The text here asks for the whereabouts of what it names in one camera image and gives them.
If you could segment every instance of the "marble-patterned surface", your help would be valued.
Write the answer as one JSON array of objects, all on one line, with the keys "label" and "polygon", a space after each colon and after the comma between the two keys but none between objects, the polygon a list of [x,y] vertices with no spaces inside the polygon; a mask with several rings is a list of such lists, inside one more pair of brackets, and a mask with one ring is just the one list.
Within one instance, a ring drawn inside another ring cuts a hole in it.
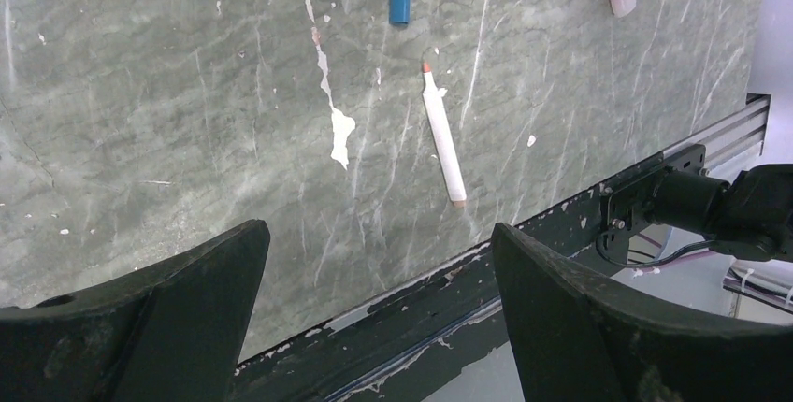
[{"label": "marble-patterned surface", "polygon": [[0,305],[261,218],[250,356],[739,108],[758,0],[638,2],[413,0],[395,28],[387,0],[0,0]]}]

